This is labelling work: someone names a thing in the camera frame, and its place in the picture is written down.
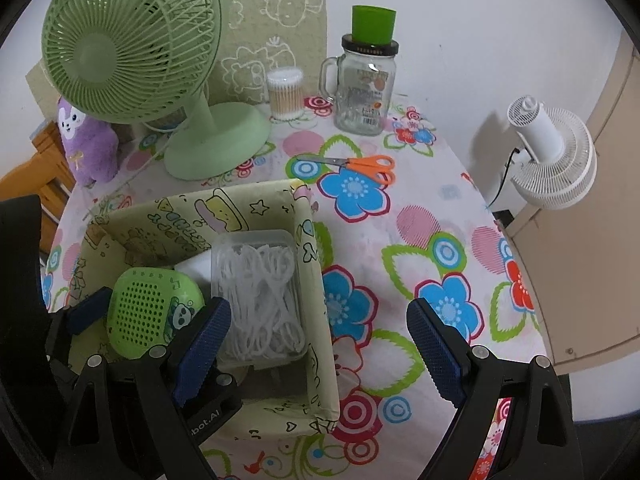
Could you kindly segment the purple plush toy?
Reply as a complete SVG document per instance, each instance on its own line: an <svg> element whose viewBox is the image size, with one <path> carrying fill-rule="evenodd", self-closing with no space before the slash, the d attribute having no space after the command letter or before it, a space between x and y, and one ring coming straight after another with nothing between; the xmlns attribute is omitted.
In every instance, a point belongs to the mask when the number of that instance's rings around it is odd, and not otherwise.
<svg viewBox="0 0 640 480"><path fill-rule="evenodd" d="M65 160L82 186L106 183L118 171L118 136L107 122L86 115L64 98L58 99L58 131Z"/></svg>

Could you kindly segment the orange handled scissors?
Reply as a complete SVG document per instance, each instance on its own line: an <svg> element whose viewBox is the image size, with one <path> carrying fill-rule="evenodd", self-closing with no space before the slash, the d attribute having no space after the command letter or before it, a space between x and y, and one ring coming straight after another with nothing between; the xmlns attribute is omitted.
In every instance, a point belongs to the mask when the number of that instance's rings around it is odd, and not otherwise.
<svg viewBox="0 0 640 480"><path fill-rule="evenodd" d="M298 155L295 159L302 162L318 162L318 164L346 168L358 172L358 174L362 174L380 185L392 185L396 181L395 161L386 155L339 158L309 154Z"/></svg>

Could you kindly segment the clear box of floss picks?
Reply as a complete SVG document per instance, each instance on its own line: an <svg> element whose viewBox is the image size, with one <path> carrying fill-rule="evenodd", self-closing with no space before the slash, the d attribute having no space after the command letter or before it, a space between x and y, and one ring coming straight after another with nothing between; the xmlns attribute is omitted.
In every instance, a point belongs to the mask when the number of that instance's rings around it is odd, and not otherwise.
<svg viewBox="0 0 640 480"><path fill-rule="evenodd" d="M231 325L218 353L227 368L285 366L306 354L293 237L285 230L215 240L210 291L228 301Z"/></svg>

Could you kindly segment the white clip fan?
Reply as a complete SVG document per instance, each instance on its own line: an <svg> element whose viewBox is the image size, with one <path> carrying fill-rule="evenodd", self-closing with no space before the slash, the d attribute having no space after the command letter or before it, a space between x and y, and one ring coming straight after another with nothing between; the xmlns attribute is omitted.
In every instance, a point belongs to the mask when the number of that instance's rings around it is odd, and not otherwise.
<svg viewBox="0 0 640 480"><path fill-rule="evenodd" d="M539 209L576 205L591 190L598 161L585 123L564 108L520 96L506 117L523 143L512 162L511 182L521 198Z"/></svg>

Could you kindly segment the orange wooden chair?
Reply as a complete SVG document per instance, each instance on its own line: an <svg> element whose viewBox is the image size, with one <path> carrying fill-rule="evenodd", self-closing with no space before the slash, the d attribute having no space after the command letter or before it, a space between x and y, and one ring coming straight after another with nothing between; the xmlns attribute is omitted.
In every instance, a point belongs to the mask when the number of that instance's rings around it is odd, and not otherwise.
<svg viewBox="0 0 640 480"><path fill-rule="evenodd" d="M35 154L1 178L1 199L37 195L41 203L40 252L49 255L70 192L76 181L66 164L62 136L48 122L32 137Z"/></svg>

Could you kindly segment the green desk fan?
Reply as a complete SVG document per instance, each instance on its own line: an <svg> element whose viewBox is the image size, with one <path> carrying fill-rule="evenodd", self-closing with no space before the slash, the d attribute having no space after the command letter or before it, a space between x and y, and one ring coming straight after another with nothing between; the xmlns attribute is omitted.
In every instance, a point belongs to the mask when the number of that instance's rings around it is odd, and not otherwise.
<svg viewBox="0 0 640 480"><path fill-rule="evenodd" d="M226 21L227 0L52 0L43 64L67 102L104 122L152 122L183 110L165 168L204 180L252 158L271 131L250 104L207 103Z"/></svg>

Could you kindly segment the glass mason jar green lid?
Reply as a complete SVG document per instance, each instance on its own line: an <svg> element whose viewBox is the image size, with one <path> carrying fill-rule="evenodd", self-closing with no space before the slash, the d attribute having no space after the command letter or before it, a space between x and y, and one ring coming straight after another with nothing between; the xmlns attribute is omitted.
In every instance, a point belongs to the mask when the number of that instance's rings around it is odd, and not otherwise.
<svg viewBox="0 0 640 480"><path fill-rule="evenodd" d="M377 136L385 126L399 44L393 38L396 12L353 6L352 30L341 39L343 53L320 66L319 93L333 106L337 128Z"/></svg>

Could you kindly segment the cotton swab container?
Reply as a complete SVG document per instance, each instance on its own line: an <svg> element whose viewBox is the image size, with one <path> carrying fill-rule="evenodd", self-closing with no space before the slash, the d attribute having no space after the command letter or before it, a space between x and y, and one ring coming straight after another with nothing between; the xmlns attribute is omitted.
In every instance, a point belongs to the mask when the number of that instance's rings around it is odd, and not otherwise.
<svg viewBox="0 0 640 480"><path fill-rule="evenodd" d="M304 112L304 72L295 66L280 67L267 74L271 116L293 120Z"/></svg>

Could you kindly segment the floral tablecloth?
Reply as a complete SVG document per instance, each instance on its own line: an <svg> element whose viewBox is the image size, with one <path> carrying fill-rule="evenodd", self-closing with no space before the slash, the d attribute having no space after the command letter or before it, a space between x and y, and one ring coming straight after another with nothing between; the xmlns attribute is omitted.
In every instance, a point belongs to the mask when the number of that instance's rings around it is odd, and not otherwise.
<svg viewBox="0 0 640 480"><path fill-rule="evenodd" d="M329 434L235 440L203 451L223 479L414 479L449 426L442 399L406 324L423 298L470 344L527 362L544 343L511 247L462 163L414 107L397 103L378 136L336 128L331 105L306 99L302 117L274 122L246 162L198 182L171 177L164 138L124 148L115 179L74 188L42 278L53 311L73 306L70 279L89 223L162 197L297 179L307 185L318 240L341 416ZM396 181L298 155L390 156Z"/></svg>

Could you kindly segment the patterned fabric storage box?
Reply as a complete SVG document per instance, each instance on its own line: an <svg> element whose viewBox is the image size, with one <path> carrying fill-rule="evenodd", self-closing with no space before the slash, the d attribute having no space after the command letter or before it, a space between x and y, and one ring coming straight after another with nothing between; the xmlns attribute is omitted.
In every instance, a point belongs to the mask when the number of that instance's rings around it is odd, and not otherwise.
<svg viewBox="0 0 640 480"><path fill-rule="evenodd" d="M231 322L218 366L238 378L235 440L327 434L340 399L309 190L297 179L162 197L87 226L70 303L110 288L106 313L73 336L70 366L135 359L168 344L213 296Z"/></svg>

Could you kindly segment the green panda speaker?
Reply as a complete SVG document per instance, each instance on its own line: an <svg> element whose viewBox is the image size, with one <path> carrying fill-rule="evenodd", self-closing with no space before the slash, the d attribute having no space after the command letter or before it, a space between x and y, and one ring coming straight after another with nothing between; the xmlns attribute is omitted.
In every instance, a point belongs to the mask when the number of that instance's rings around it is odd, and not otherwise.
<svg viewBox="0 0 640 480"><path fill-rule="evenodd" d="M170 344L204 306L201 289L186 274L161 268L128 269L112 291L108 340L122 358L139 359L149 348Z"/></svg>

